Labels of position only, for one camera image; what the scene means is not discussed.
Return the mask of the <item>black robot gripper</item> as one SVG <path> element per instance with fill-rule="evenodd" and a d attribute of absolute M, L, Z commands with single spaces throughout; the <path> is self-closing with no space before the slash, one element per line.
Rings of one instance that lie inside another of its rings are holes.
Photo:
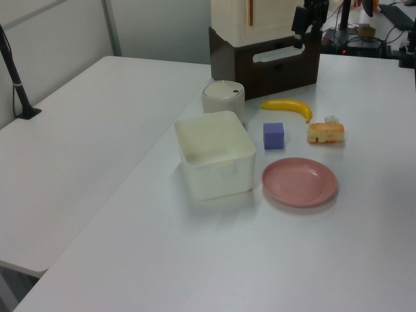
<path fill-rule="evenodd" d="M 303 46 L 304 26 L 311 26 L 311 41 L 319 41 L 327 15 L 328 0 L 304 0 L 304 7 L 297 6 L 291 27 L 294 32 L 294 47 L 301 49 Z"/>

